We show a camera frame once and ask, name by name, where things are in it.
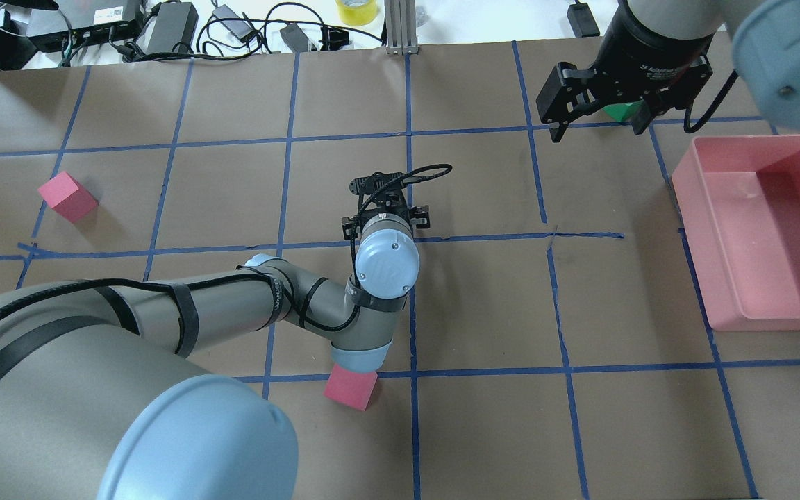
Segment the yellow tape roll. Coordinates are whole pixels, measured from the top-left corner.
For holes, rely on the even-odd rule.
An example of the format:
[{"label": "yellow tape roll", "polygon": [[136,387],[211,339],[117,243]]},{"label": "yellow tape roll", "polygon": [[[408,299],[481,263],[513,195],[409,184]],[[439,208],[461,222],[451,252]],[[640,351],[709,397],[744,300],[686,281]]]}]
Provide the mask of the yellow tape roll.
[{"label": "yellow tape roll", "polygon": [[347,26],[362,26],[369,24],[378,13],[375,0],[335,0],[339,6],[339,17]]}]

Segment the pink plastic container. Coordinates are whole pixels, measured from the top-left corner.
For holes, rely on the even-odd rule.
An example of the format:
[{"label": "pink plastic container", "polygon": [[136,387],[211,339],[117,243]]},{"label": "pink plastic container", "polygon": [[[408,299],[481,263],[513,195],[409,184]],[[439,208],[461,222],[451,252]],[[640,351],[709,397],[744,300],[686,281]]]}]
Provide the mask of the pink plastic container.
[{"label": "pink plastic container", "polygon": [[708,323],[800,330],[800,135],[697,137],[672,180]]}]

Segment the white label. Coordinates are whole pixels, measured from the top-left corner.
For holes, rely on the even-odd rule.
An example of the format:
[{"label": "white label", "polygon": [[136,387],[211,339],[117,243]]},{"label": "white label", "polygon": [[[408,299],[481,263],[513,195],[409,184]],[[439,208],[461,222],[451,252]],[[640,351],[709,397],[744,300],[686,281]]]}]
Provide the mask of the white label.
[{"label": "white label", "polygon": [[122,20],[123,7],[111,7],[94,11],[94,24],[106,24]]}]

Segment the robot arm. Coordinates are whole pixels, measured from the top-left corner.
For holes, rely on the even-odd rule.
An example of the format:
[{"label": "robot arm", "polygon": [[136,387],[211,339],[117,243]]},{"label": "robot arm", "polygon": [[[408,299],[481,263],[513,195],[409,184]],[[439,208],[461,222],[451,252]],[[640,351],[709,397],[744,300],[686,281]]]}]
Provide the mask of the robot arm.
[{"label": "robot arm", "polygon": [[537,96],[553,142],[608,104],[644,101],[635,133],[671,108],[691,108],[712,75],[706,51],[722,22],[759,111],[800,129],[800,0],[621,0],[594,63],[558,63]]},{"label": "robot arm", "polygon": [[340,366],[379,368],[418,276],[413,227],[429,225],[403,187],[450,170],[353,181],[358,212],[342,222],[360,247],[346,284],[255,256],[180,282],[0,295],[0,499],[288,500],[298,445],[285,414],[184,358],[285,319],[330,340]]}]

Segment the blue tape grid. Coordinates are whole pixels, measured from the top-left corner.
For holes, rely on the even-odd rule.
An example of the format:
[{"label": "blue tape grid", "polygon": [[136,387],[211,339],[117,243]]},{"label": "blue tape grid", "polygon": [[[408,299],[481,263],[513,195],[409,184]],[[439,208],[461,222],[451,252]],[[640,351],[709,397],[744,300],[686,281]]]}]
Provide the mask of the blue tape grid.
[{"label": "blue tape grid", "polygon": [[[295,137],[292,133],[295,115],[295,99],[298,89],[298,76],[299,76],[299,57],[295,55],[293,73],[292,73],[292,93],[290,101],[290,114],[289,124],[285,138],[267,138],[267,139],[250,139],[250,140],[212,140],[212,142],[179,142],[178,136],[181,130],[181,121],[184,114],[184,108],[187,103],[188,90],[190,89],[190,80],[193,72],[193,64],[187,66],[187,76],[184,82],[184,89],[181,98],[181,107],[178,111],[178,119],[175,124],[174,135],[172,141],[162,144],[146,144],[137,146],[115,146],[103,148],[67,148],[70,133],[72,132],[73,124],[76,122],[76,116],[79,112],[82,103],[83,95],[85,94],[86,85],[91,75],[92,68],[87,67],[85,70],[85,77],[83,77],[82,86],[76,98],[76,105],[73,109],[72,116],[70,117],[67,130],[63,138],[63,142],[59,149],[51,149],[50,151],[20,151],[20,152],[0,152],[0,158],[8,158],[9,156],[36,156],[36,155],[57,155],[57,161],[51,176],[54,177],[60,171],[60,165],[63,161],[64,155],[78,154],[78,153],[93,153],[93,152],[106,152],[106,151],[143,151],[143,149],[169,149],[169,159],[166,165],[165,177],[162,182],[162,192],[159,200],[158,211],[156,211],[156,222],[153,225],[153,232],[150,238],[150,246],[146,250],[126,251],[126,252],[94,252],[94,253],[58,253],[44,248],[39,248],[37,244],[18,244],[23,253],[16,254],[1,254],[0,262],[4,260],[23,260],[23,268],[20,273],[18,287],[23,284],[26,270],[31,265],[32,260],[44,259],[70,259],[70,258],[118,258],[118,257],[131,257],[131,256],[146,256],[147,265],[145,268],[144,278],[149,276],[152,266],[153,257],[161,256],[161,254],[173,253],[203,253],[203,252],[235,252],[235,251],[262,251],[273,250],[276,253],[282,254],[283,250],[288,248],[321,248],[321,247],[343,247],[346,245],[344,241],[323,241],[323,242],[310,242],[310,243],[291,243],[287,244],[283,241],[285,235],[285,212],[287,195],[289,189],[290,165],[292,154],[293,142],[315,142],[315,140],[353,140],[353,139],[372,139],[381,137],[406,137],[406,169],[407,171],[413,168],[413,137],[420,135],[442,135],[442,134],[464,134],[464,133],[501,133],[501,132],[527,132],[531,161],[533,161],[533,179],[536,184],[537,202],[539,203],[540,216],[542,221],[547,222],[547,214],[545,210],[545,203],[542,193],[542,179],[540,179],[540,166],[539,158],[536,151],[535,144],[535,131],[546,130],[546,124],[534,124],[530,114],[530,103],[524,79],[524,68],[521,63],[520,51],[517,42],[512,42],[511,48],[515,58],[515,69],[517,69],[518,81],[521,89],[522,104],[524,106],[525,126],[503,126],[503,127],[479,127],[479,128],[464,128],[464,129],[450,129],[450,130],[413,130],[413,105],[412,105],[412,77],[410,77],[410,56],[404,56],[404,80],[406,80],[406,129],[402,132],[396,133],[356,133],[356,134],[342,134],[342,135],[318,135],[318,136],[305,136]],[[743,121],[762,121],[762,117],[715,117],[713,122],[743,122]],[[670,177],[667,173],[667,168],[663,155],[661,154],[660,146],[658,146],[658,139],[654,130],[654,126],[679,126],[682,124],[682,119],[658,119],[649,128],[651,142],[657,157],[658,167],[661,174],[670,186]],[[628,126],[628,124],[619,124],[616,122],[598,122],[598,123],[580,123],[571,124],[572,128],[580,127],[609,127],[609,126]],[[774,126],[769,126],[771,132],[776,134],[778,131]],[[283,198],[280,208],[280,226],[278,240],[276,244],[260,244],[260,246],[243,247],[243,246],[225,246],[225,247],[175,247],[175,248],[156,248],[156,238],[158,237],[159,222],[161,221],[162,211],[165,203],[165,196],[168,190],[169,174],[171,174],[172,165],[174,164],[174,155],[177,149],[181,148],[201,148],[201,147],[216,147],[226,145],[238,144],[258,144],[258,143],[285,143],[285,166],[283,167]],[[409,202],[413,202],[412,189],[408,191]],[[42,205],[38,218],[36,219],[33,228],[32,236],[38,236],[39,228],[41,227],[42,218],[44,217],[44,205]],[[558,323],[558,341],[561,346],[562,352],[562,366],[559,367],[508,367],[508,368],[482,368],[482,369],[449,369],[449,370],[418,370],[417,361],[417,348],[416,348],[416,310],[415,310],[415,290],[410,293],[410,370],[408,371],[393,371],[382,372],[378,374],[380,378],[385,379],[410,379],[410,390],[412,390],[412,459],[413,459],[413,491],[416,500],[422,497],[422,481],[420,480],[420,461],[419,461],[419,411],[418,411],[418,379],[428,377],[452,377],[452,376],[516,376],[517,374],[564,374],[567,387],[567,396],[569,404],[569,416],[571,417],[572,434],[574,434],[574,447],[576,452],[576,462],[578,466],[578,475],[580,475],[581,494],[582,497],[590,497],[588,493],[588,476],[586,469],[586,461],[581,444],[581,433],[578,429],[578,413],[575,401],[574,378],[572,374],[584,373],[618,373],[618,372],[651,372],[651,371],[674,371],[674,370],[705,370],[713,369],[718,373],[718,380],[722,393],[724,395],[725,406],[728,411],[728,417],[731,422],[731,429],[733,429],[734,440],[736,441],[737,451],[740,453],[740,461],[742,461],[743,474],[746,478],[747,485],[749,485],[749,494],[752,497],[758,497],[758,488],[756,487],[755,480],[749,466],[749,458],[747,457],[746,449],[742,441],[742,434],[739,430],[739,423],[736,417],[736,411],[733,407],[733,399],[730,395],[730,390],[727,386],[726,377],[724,375],[725,369],[739,369],[739,368],[752,368],[752,367],[793,367],[800,366],[800,358],[791,358],[790,360],[743,360],[743,361],[723,361],[715,345],[714,332],[708,325],[706,319],[705,307],[702,304],[701,294],[699,294],[699,283],[696,278],[695,270],[692,264],[692,256],[690,253],[689,244],[687,242],[686,234],[681,232],[683,250],[685,250],[688,265],[691,270],[693,285],[697,291],[699,298],[699,307],[703,314],[703,321],[706,327],[707,338],[711,347],[713,361],[699,362],[699,363],[669,363],[669,364],[632,364],[632,365],[608,365],[608,366],[574,366],[569,361],[569,354],[567,352],[564,333],[563,321],[560,317],[558,307],[558,277],[556,276],[555,263],[553,262],[553,250],[547,250],[547,265],[549,266],[549,275],[551,278],[551,291],[553,297],[553,304],[555,305],[556,322]],[[455,237],[419,237],[416,241],[420,244],[439,244],[442,242],[453,241],[483,241],[483,240],[531,240],[531,238],[624,238],[621,233],[613,232],[594,232],[594,233],[564,233],[564,232],[537,232],[537,233],[523,233],[523,234],[493,234],[493,235],[469,235],[469,236],[455,236]],[[327,380],[329,374],[290,374],[289,376],[274,376],[270,373],[270,367],[273,360],[273,347],[274,347],[274,327],[270,326],[269,339],[267,339],[267,359],[264,376],[245,376],[236,377],[242,382],[248,383],[263,383],[264,384],[264,397],[269,395],[269,384],[274,383],[291,383],[291,382],[309,382],[309,381],[324,381]]]}]

